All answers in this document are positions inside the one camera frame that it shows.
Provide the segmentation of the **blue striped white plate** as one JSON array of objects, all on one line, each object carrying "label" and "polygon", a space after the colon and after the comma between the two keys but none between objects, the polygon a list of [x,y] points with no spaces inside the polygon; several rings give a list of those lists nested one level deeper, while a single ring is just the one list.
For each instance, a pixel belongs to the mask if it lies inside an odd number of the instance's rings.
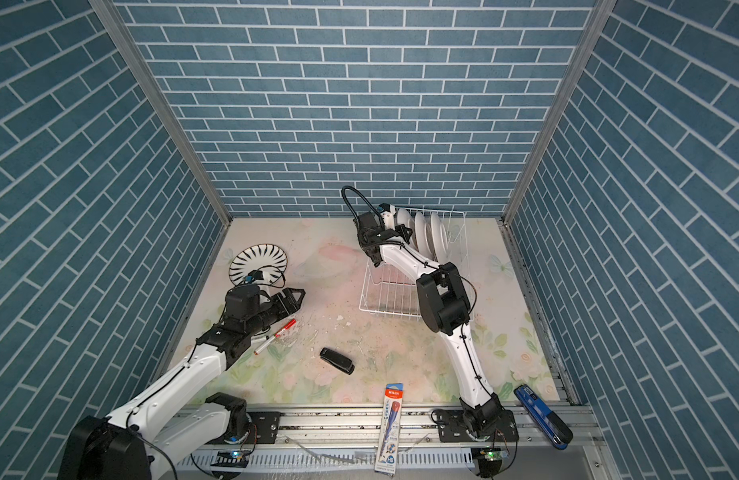
[{"label": "blue striped white plate", "polygon": [[288,265],[284,250],[274,244],[261,243],[243,249],[229,264],[228,278],[234,285],[240,285],[247,272],[255,269],[266,273],[266,286],[273,286],[283,280]]}]

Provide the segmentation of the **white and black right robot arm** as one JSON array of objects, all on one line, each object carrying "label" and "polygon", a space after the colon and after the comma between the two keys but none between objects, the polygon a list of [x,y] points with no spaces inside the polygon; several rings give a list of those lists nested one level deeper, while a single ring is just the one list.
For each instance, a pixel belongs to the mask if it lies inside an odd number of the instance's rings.
[{"label": "white and black right robot arm", "polygon": [[477,356],[471,334],[471,300],[457,266],[423,256],[407,242],[411,230],[390,228],[383,214],[355,213],[353,224],[358,245],[374,266],[387,264],[415,282],[421,319],[445,342],[453,362],[465,429],[477,439],[493,434],[503,404]]}]

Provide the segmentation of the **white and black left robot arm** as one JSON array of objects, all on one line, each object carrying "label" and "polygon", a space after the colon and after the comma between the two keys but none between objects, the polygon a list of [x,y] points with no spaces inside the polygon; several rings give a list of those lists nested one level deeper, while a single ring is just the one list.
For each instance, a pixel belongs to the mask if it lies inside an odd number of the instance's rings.
[{"label": "white and black left robot arm", "polygon": [[208,442],[245,444],[256,429],[242,398],[215,393],[187,418],[173,417],[249,350],[253,336],[299,312],[304,296],[304,290],[289,287],[268,295],[257,284],[229,289],[219,322],[177,366],[123,406],[76,424],[59,478],[158,479]]}]

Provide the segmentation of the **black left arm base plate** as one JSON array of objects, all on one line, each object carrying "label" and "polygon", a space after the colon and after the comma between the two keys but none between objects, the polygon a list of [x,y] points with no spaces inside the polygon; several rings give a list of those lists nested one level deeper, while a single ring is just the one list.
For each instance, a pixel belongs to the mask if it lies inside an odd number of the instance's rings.
[{"label": "black left arm base plate", "polygon": [[244,415],[232,414],[221,436],[207,445],[248,446],[273,444],[277,438],[281,413],[278,411],[253,411]]}]

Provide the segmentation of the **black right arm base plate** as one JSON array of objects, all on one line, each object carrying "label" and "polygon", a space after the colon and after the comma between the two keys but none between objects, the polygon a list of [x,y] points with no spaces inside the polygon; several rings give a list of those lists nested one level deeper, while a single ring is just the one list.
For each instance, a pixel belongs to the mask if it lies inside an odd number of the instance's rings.
[{"label": "black right arm base plate", "polygon": [[465,442],[515,442],[519,439],[515,416],[511,410],[501,413],[497,424],[483,434],[472,434],[463,420],[463,410],[435,409],[429,414],[443,443]]}]

